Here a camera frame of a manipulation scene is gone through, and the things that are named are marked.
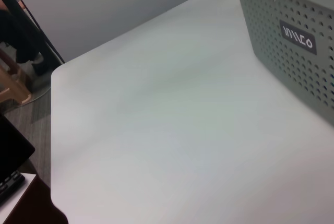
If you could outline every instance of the person's leg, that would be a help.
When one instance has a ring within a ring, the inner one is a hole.
[[[14,18],[6,11],[0,10],[0,40],[16,49],[16,62],[34,61],[38,50],[26,39]]]

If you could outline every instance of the table surface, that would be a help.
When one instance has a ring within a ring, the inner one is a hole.
[[[69,223],[334,220],[334,128],[256,58],[239,0],[190,0],[52,75]]]
[[[19,202],[23,193],[28,189],[29,185],[35,178],[35,174],[22,173],[26,178],[23,185],[0,206],[0,223],[4,223],[16,204]]]

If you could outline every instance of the black label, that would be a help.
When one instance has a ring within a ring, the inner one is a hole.
[[[315,44],[315,38],[312,34],[294,27],[282,20],[280,20],[280,26],[283,38],[317,55],[317,46]]]

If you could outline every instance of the laptop screen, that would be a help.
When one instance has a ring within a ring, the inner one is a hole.
[[[0,182],[17,170],[35,148],[0,114]]]

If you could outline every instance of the gray perforated box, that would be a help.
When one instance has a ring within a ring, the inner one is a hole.
[[[240,0],[255,55],[334,125],[334,0]]]

